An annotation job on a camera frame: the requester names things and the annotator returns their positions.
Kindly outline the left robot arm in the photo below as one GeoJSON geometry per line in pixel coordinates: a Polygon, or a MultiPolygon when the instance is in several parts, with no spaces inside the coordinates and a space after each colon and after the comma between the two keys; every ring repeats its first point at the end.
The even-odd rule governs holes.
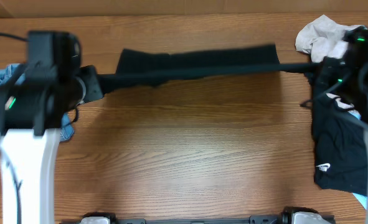
{"type": "Polygon", "coordinates": [[[31,31],[27,60],[0,85],[0,171],[4,223],[54,222],[54,172],[62,118],[103,98],[78,38],[31,31]]]}

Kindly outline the black t-shirt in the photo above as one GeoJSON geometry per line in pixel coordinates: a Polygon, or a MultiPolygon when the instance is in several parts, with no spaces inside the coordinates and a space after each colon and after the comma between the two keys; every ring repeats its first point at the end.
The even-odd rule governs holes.
{"type": "Polygon", "coordinates": [[[124,49],[114,74],[99,75],[104,94],[137,85],[159,86],[171,80],[263,72],[314,72],[319,63],[280,63],[274,44],[244,49],[149,54],[124,49]]]}

